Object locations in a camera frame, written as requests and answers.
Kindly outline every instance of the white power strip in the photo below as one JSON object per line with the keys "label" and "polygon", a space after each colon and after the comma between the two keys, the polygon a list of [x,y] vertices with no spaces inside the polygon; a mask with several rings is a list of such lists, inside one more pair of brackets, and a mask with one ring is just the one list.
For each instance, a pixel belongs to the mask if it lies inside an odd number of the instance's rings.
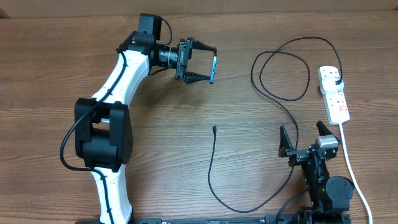
{"label": "white power strip", "polygon": [[322,66],[318,69],[318,78],[329,124],[348,121],[348,107],[343,92],[344,82],[336,85],[336,81],[340,78],[338,69],[332,66]]}
{"label": "white power strip", "polygon": [[362,194],[361,189],[359,189],[351,164],[349,163],[346,140],[343,132],[343,123],[349,120],[347,102],[343,92],[344,82],[341,82],[339,85],[336,84],[336,81],[340,79],[340,75],[338,69],[332,66],[320,67],[318,69],[318,77],[319,87],[323,95],[323,101],[325,102],[329,124],[338,124],[340,128],[341,142],[343,144],[344,157],[346,159],[349,174],[353,180],[356,191],[366,207],[366,211],[369,216],[369,224],[373,224],[371,209]]}

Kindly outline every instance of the extension lead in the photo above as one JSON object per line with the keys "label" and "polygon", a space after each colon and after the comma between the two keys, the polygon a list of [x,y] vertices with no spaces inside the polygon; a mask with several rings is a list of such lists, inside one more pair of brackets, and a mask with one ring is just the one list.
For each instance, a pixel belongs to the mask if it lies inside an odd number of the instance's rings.
{"label": "extension lead", "polygon": [[341,142],[343,145],[344,157],[347,163],[349,175],[354,183],[356,191],[358,192],[361,200],[366,208],[369,217],[369,224],[373,224],[372,212],[366,201],[361,189],[359,189],[356,182],[354,172],[349,162],[346,140],[343,131],[343,123],[349,120],[349,113],[345,94],[343,91],[344,82],[335,84],[338,79],[338,69],[332,66],[322,66],[318,69],[319,87],[322,92],[323,101],[325,102],[326,115],[328,116],[329,124],[338,125],[340,129]]}
{"label": "extension lead", "polygon": [[[298,146],[298,144],[299,144],[299,126],[298,126],[298,124],[297,124],[297,122],[296,122],[294,116],[290,113],[290,111],[289,111],[282,103],[279,103],[279,102],[278,102],[276,99],[274,99],[274,98],[277,98],[277,99],[279,99],[279,100],[284,100],[284,101],[297,101],[297,100],[301,99],[301,98],[306,94],[306,92],[307,92],[307,90],[308,90],[308,86],[310,85],[310,67],[308,66],[308,64],[306,63],[306,61],[305,61],[304,59],[302,59],[301,57],[299,57],[298,55],[295,55],[295,54],[292,54],[292,53],[289,53],[289,52],[281,52],[281,51],[280,51],[281,48],[284,47],[284,46],[286,46],[287,44],[289,44],[289,43],[291,43],[291,42],[294,42],[294,41],[296,41],[296,40],[303,40],[303,39],[318,39],[318,40],[323,40],[323,41],[325,41],[326,43],[328,43],[328,44],[332,47],[332,49],[335,51],[335,54],[336,54],[336,57],[337,57],[337,60],[338,60],[339,66],[340,66],[340,77],[339,77],[334,83],[335,83],[335,85],[340,85],[341,82],[342,82],[342,80],[343,80],[343,68],[342,68],[342,66],[341,66],[340,57],[339,57],[339,55],[338,55],[338,53],[337,53],[337,50],[336,50],[335,46],[333,46],[333,44],[332,44],[331,42],[329,42],[328,40],[326,40],[326,39],[324,39],[324,38],[321,38],[321,37],[301,37],[301,38],[297,38],[297,39],[294,39],[294,40],[290,40],[290,41],[284,43],[283,45],[281,45],[281,46],[280,46],[278,49],[276,49],[275,51],[264,51],[264,52],[261,52],[261,53],[256,57],[256,59],[254,60],[253,66],[252,66],[251,72],[250,72],[250,79],[251,79],[251,82],[252,82],[252,84],[253,84],[253,87],[254,87],[260,94],[262,94],[263,96],[267,97],[268,99],[272,100],[273,102],[275,102],[276,104],[278,104],[280,107],[282,107],[282,108],[286,111],[286,113],[289,115],[289,117],[291,118],[292,122],[294,123],[294,126],[295,126],[295,128],[296,128],[296,144],[295,144],[295,150],[297,150],[297,146]],[[261,68],[260,75],[259,75],[259,81],[260,81],[260,84],[261,84],[261,86],[262,86],[262,89],[265,90],[268,94],[270,94],[270,96],[267,95],[267,94],[265,94],[263,91],[261,91],[261,90],[257,87],[257,85],[254,83],[254,79],[253,79],[253,70],[254,70],[254,66],[255,66],[255,64],[256,64],[256,62],[257,62],[257,59],[258,59],[261,55],[263,55],[263,54],[271,54],[271,55],[268,57],[268,59],[266,60],[266,62],[264,63],[264,65],[263,65],[262,68]],[[305,66],[307,67],[307,72],[308,72],[307,85],[306,85],[306,87],[305,87],[305,89],[304,89],[304,92],[303,92],[299,97],[294,98],[294,99],[286,99],[286,98],[283,98],[283,97],[279,97],[279,96],[277,96],[277,95],[271,93],[271,92],[264,86],[264,84],[263,84],[263,82],[262,82],[262,79],[261,79],[261,77],[262,77],[262,72],[263,72],[263,70],[264,70],[264,67],[267,65],[268,61],[269,61],[275,54],[286,54],[286,55],[293,56],[293,57],[295,57],[295,58],[301,60],[301,61],[305,64]],[[273,198],[286,186],[287,182],[290,180],[290,178],[291,178],[291,176],[292,176],[292,174],[293,174],[294,167],[292,167],[289,176],[287,177],[286,181],[282,184],[282,186],[281,186],[271,197],[269,197],[265,202],[261,203],[259,206],[255,207],[255,208],[253,208],[253,209],[251,209],[251,210],[245,210],[245,211],[237,210],[237,209],[231,208],[230,206],[228,206],[227,204],[225,204],[221,199],[219,199],[219,198],[217,197],[217,194],[215,194],[213,188],[211,187],[211,182],[210,182],[211,166],[213,165],[213,158],[214,158],[215,147],[216,147],[216,130],[217,130],[216,126],[213,126],[213,134],[214,134],[213,153],[211,154],[211,160],[210,160],[210,166],[209,166],[209,172],[208,172],[208,185],[209,185],[209,188],[210,188],[210,190],[211,190],[211,193],[212,193],[213,196],[217,199],[217,201],[219,201],[219,203],[221,203],[222,205],[224,205],[226,208],[230,209],[231,211],[238,212],[238,213],[250,213],[250,212],[254,212],[254,211],[256,211],[257,209],[259,209],[259,208],[261,208],[262,206],[264,206],[267,202],[269,202],[270,200],[272,200],[272,199],[273,199]]]}

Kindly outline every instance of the white cable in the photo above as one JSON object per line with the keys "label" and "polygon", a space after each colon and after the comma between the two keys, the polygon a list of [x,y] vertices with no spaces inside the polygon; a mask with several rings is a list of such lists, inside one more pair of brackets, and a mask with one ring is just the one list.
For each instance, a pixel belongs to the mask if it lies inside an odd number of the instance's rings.
{"label": "white cable", "polygon": [[368,205],[368,203],[367,203],[367,201],[365,199],[365,196],[362,194],[361,189],[359,189],[358,183],[356,182],[353,170],[351,168],[351,164],[349,163],[348,152],[347,152],[347,147],[346,147],[346,139],[344,138],[344,132],[343,132],[343,125],[341,123],[339,123],[338,127],[340,128],[341,142],[343,143],[344,157],[346,158],[346,163],[347,163],[347,168],[348,168],[349,174],[351,176],[351,179],[354,182],[354,186],[356,188],[356,191],[358,192],[359,196],[362,199],[363,204],[366,207],[366,211],[368,212],[368,216],[369,216],[369,224],[373,224],[371,208],[369,208],[369,205]]}

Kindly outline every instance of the wood grain surface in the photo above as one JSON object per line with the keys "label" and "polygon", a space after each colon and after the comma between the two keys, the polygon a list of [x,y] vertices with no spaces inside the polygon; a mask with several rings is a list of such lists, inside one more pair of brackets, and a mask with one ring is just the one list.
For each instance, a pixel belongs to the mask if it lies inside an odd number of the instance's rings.
{"label": "wood grain surface", "polygon": [[[130,106],[134,134],[127,188],[136,218],[261,217],[277,213],[305,188],[300,169],[286,188],[258,211],[227,210],[207,184],[213,134],[218,125],[213,188],[228,205],[248,210],[285,181],[287,159],[277,157],[279,126],[294,126],[277,105],[254,91],[249,74],[256,55],[303,36],[330,40],[344,70],[351,120],[345,124],[351,164],[373,211],[375,223],[398,223],[398,12],[300,12],[167,16],[173,45],[196,37],[218,48],[215,83],[185,85],[174,71],[147,77]],[[73,106],[105,82],[117,61],[114,49],[137,29],[137,16],[0,20],[0,223],[73,223],[99,217],[91,174],[62,166],[59,146],[73,124]],[[169,38],[163,29],[162,40]],[[300,127],[299,148],[313,144],[315,123],[327,122],[317,69],[337,66],[332,49],[303,40],[285,51],[311,68],[307,94],[284,102]],[[261,57],[255,67],[261,68]],[[209,73],[212,56],[196,51],[188,70]],[[278,55],[265,69],[273,93],[293,98],[305,88],[306,69]],[[328,126],[338,134],[336,126]],[[83,166],[73,138],[66,160]],[[343,150],[328,162],[331,175],[349,177]],[[293,213],[308,196],[289,205]],[[353,223],[366,223],[355,193]]]}
{"label": "wood grain surface", "polygon": [[398,0],[0,0],[10,18],[393,10],[397,5]]}

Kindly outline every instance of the robotic arm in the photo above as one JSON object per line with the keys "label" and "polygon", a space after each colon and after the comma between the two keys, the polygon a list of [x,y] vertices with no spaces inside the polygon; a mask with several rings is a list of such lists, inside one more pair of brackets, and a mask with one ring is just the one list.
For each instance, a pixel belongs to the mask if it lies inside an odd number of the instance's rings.
{"label": "robotic arm", "polygon": [[[217,49],[193,37],[180,39],[177,47],[156,43],[160,39],[162,20],[159,16],[141,14],[138,31],[116,49],[119,59],[108,80],[91,99],[80,98],[76,102],[76,154],[93,170],[101,203],[101,216],[92,223],[132,222],[125,175],[133,144],[128,108],[152,66],[176,69],[175,79],[186,84],[202,80],[213,83]],[[187,72],[193,49],[214,53],[210,76]],[[93,128],[93,123],[100,122],[109,123],[109,130]]]}
{"label": "robotic arm", "polygon": [[302,207],[296,214],[266,215],[265,223],[285,224],[351,224],[349,201],[354,194],[354,183],[346,177],[330,177],[326,161],[337,156],[341,141],[321,122],[319,137],[308,149],[294,150],[284,126],[280,127],[279,157],[288,157],[289,166],[301,166],[312,207]]}

